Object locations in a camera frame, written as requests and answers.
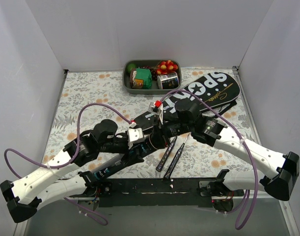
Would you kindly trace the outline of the black shuttlecock tube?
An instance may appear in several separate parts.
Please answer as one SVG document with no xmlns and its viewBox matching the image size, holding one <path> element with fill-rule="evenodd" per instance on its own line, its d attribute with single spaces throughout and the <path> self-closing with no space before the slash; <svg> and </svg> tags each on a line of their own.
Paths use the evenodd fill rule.
<svg viewBox="0 0 300 236">
<path fill-rule="evenodd" d="M 97 180 L 106 179 L 129 166 L 144 162 L 145 157 L 156 152 L 159 148 L 158 143 L 151 141 L 151 138 L 148 137 L 145 141 L 134 144 L 130 150 L 117 159 L 114 157 L 113 161 L 109 160 L 91 172 Z"/>
</svg>

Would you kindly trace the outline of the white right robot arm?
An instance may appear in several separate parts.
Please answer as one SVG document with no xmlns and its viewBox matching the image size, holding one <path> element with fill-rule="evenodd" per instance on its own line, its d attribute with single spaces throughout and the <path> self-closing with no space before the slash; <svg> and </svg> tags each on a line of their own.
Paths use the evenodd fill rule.
<svg viewBox="0 0 300 236">
<path fill-rule="evenodd" d="M 198 142 L 228 152 L 252 165 L 253 172 L 234 173 L 222 170 L 215 180 L 202 186 L 209 196 L 226 195 L 239 189 L 264 191 L 270 196 L 288 201 L 299 176 L 300 157 L 265 148 L 243 137 L 227 121 L 205 116 L 190 100 L 176 103 L 177 119 L 163 121 L 163 103 L 151 103 L 148 111 L 158 119 L 163 136 L 170 138 L 184 133 Z"/>
</svg>

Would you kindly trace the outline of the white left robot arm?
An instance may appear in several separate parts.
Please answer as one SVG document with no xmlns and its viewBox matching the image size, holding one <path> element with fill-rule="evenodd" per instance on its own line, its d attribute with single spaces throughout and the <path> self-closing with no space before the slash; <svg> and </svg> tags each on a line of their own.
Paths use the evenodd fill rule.
<svg viewBox="0 0 300 236">
<path fill-rule="evenodd" d="M 132 122 L 126 132 L 117 134 L 117 124 L 105 119 L 68 143 L 54 158 L 16 181 L 0 184 L 8 211 L 16 223 L 30 219 L 40 208 L 74 195 L 93 196 L 99 182 L 132 164 L 142 162 L 146 138 L 142 128 Z M 113 162 L 101 170 L 79 172 L 75 177 L 63 177 L 96 159 L 101 152 L 115 153 Z"/>
</svg>

